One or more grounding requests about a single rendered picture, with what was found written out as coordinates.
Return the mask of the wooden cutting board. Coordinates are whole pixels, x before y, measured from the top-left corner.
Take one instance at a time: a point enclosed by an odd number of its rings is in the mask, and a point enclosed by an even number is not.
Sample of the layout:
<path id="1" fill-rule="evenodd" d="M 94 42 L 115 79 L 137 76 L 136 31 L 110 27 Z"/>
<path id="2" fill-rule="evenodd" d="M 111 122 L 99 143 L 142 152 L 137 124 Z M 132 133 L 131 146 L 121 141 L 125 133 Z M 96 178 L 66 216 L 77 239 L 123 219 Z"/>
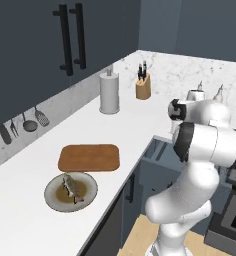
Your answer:
<path id="1" fill-rule="evenodd" d="M 58 161 L 58 168 L 63 172 L 114 171 L 119 166 L 119 148 L 113 144 L 67 145 Z"/>

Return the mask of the open grey drawer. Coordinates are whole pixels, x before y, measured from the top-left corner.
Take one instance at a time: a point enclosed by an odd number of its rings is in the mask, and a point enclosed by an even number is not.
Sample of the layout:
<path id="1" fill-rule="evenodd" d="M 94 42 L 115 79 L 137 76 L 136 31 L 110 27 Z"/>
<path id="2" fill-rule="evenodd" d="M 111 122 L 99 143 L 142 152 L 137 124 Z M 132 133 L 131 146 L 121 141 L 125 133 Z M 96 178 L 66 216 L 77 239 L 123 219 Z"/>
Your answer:
<path id="1" fill-rule="evenodd" d="M 184 168 L 184 164 L 173 150 L 171 140 L 163 137 L 154 136 L 152 138 L 143 153 L 142 159 L 179 173 L 181 173 Z"/>

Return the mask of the wooden knife block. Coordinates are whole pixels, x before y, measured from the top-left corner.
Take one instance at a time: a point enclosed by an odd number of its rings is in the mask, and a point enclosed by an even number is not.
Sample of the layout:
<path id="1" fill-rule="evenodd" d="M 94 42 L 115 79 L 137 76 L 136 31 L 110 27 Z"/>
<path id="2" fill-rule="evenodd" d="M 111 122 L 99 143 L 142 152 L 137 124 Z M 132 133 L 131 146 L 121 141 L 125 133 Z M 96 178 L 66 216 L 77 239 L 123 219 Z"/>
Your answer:
<path id="1" fill-rule="evenodd" d="M 136 98 L 147 100 L 151 96 L 150 74 L 147 72 L 147 64 L 143 62 L 139 65 L 138 80 L 136 81 Z"/>

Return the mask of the brown piece of meat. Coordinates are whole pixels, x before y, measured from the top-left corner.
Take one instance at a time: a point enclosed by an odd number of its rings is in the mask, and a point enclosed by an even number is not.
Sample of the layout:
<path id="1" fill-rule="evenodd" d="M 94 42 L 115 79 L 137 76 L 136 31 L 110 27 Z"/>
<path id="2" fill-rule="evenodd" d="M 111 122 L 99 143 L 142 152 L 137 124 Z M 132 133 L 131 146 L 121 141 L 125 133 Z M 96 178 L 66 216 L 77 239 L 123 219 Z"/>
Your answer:
<path id="1" fill-rule="evenodd" d="M 74 180 L 70 175 L 65 174 L 63 176 L 63 188 L 67 190 L 68 196 L 73 198 L 75 204 L 83 202 L 84 198 L 80 195 L 80 188 L 77 181 Z"/>

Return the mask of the grey round plate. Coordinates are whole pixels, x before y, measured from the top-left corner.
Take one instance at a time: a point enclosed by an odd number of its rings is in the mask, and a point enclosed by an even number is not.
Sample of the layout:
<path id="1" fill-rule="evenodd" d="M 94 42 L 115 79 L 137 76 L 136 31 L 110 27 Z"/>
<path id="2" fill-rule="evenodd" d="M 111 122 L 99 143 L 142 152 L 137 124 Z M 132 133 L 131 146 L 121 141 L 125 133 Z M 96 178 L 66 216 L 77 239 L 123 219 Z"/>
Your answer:
<path id="1" fill-rule="evenodd" d="M 63 188 L 63 176 L 70 175 L 80 188 L 80 195 L 84 198 L 83 202 L 74 203 L 73 198 L 68 196 L 67 190 Z M 94 178 L 81 172 L 63 173 L 54 177 L 46 186 L 44 198 L 47 205 L 59 212 L 75 212 L 87 207 L 93 202 L 98 192 L 98 185 Z"/>

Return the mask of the white paper towel roll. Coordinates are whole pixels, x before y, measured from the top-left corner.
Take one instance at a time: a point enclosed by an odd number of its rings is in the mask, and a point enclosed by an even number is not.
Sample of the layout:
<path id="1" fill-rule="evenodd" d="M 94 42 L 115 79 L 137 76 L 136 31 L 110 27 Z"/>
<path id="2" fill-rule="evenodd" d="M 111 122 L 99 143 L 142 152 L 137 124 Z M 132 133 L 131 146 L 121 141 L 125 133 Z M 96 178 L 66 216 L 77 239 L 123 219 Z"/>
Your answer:
<path id="1" fill-rule="evenodd" d="M 119 105 L 119 75 L 107 69 L 100 75 L 100 112 L 116 114 Z"/>

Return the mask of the grey hanging slotted turner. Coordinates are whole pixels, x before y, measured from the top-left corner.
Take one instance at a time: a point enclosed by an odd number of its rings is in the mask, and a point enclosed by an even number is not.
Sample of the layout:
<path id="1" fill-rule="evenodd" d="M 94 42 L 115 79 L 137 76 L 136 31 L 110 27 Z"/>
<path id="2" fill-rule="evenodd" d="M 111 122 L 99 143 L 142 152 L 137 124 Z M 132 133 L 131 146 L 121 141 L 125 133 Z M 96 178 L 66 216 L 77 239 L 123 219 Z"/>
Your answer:
<path id="1" fill-rule="evenodd" d="M 43 112 L 38 109 L 35 109 L 35 117 L 41 126 L 46 127 L 50 124 L 49 119 L 45 116 Z"/>

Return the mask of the dark base cupboard door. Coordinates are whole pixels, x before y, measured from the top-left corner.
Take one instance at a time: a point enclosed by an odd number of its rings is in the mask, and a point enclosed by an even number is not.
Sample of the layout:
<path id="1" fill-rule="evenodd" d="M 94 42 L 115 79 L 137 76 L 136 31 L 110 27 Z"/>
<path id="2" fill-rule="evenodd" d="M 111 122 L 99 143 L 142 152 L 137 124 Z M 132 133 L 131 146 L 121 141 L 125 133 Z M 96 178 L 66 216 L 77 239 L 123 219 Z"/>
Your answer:
<path id="1" fill-rule="evenodd" d="M 120 192 L 79 256 L 117 256 L 121 247 L 123 192 Z"/>
<path id="2" fill-rule="evenodd" d="M 129 233 L 140 214 L 145 214 L 145 202 L 149 196 L 161 191 L 158 178 L 158 167 L 147 160 L 141 160 L 133 169 L 131 175 L 135 175 L 134 199 L 129 203 L 125 199 L 128 193 L 127 180 L 123 191 L 123 220 L 121 245 L 124 245 Z"/>

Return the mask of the white bottle with pointed cap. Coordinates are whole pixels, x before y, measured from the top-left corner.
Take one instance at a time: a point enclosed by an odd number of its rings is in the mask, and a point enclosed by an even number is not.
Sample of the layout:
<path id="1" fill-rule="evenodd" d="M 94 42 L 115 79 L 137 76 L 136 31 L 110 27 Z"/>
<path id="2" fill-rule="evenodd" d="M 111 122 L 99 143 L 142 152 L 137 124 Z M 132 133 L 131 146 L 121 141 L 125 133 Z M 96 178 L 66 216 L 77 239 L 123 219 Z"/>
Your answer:
<path id="1" fill-rule="evenodd" d="M 204 99 L 205 99 L 205 92 L 203 91 L 202 83 L 199 83 L 196 89 L 192 89 L 188 91 L 187 100 L 202 101 Z"/>

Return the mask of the dark hanging ladle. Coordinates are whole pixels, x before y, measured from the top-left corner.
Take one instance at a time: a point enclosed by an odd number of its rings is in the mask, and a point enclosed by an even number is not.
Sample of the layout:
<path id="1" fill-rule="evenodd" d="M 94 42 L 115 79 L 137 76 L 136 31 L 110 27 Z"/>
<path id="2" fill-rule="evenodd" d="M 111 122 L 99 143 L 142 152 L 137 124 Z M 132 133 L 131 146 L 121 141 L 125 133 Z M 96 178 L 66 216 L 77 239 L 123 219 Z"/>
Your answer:
<path id="1" fill-rule="evenodd" d="M 33 120 L 27 120 L 25 117 L 25 114 L 22 114 L 23 116 L 23 128 L 27 132 L 34 132 L 38 128 L 38 124 Z"/>

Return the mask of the dark hanging fork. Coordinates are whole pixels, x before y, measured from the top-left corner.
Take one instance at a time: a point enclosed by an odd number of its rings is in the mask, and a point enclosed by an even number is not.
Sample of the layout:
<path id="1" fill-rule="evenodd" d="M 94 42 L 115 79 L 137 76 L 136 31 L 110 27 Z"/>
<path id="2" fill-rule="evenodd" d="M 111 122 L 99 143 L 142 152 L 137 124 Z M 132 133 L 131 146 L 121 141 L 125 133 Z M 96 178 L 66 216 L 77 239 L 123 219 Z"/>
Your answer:
<path id="1" fill-rule="evenodd" d="M 11 119 L 10 129 L 11 129 L 14 137 L 17 138 L 19 135 L 18 135 L 17 129 L 16 129 L 15 124 L 12 119 Z"/>

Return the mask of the dark hanging spatula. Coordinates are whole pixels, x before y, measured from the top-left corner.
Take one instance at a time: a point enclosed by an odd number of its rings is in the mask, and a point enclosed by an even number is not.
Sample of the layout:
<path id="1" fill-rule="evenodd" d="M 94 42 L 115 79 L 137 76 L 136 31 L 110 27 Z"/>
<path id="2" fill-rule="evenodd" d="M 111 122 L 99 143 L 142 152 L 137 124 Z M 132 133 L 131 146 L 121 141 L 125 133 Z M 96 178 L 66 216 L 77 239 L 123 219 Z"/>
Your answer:
<path id="1" fill-rule="evenodd" d="M 4 124 L 0 125 L 0 135 L 5 144 L 9 145 L 12 142 L 11 136 Z"/>

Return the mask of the dark grey oven with hob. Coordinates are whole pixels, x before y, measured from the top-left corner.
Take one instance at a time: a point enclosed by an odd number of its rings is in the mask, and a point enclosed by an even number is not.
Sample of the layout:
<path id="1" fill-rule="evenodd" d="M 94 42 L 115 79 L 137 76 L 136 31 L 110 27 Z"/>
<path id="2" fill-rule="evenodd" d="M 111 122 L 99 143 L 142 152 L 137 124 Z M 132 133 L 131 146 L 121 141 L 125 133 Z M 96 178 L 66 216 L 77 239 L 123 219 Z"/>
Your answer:
<path id="1" fill-rule="evenodd" d="M 213 215 L 204 243 L 236 256 L 236 169 L 229 171 L 227 181 L 232 185 L 232 191 L 223 212 Z"/>

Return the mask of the dark wall cupboard door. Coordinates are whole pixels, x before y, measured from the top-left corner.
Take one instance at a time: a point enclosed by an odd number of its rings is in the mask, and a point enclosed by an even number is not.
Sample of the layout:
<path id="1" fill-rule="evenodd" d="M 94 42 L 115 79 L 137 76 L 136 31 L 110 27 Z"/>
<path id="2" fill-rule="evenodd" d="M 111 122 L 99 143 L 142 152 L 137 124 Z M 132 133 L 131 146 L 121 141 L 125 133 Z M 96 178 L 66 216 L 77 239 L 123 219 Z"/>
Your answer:
<path id="1" fill-rule="evenodd" d="M 0 0 L 0 124 L 66 89 L 67 0 Z"/>
<path id="2" fill-rule="evenodd" d="M 72 57 L 79 61 L 77 18 L 82 5 L 86 68 L 73 64 L 75 84 L 138 49 L 141 0 L 69 0 Z"/>

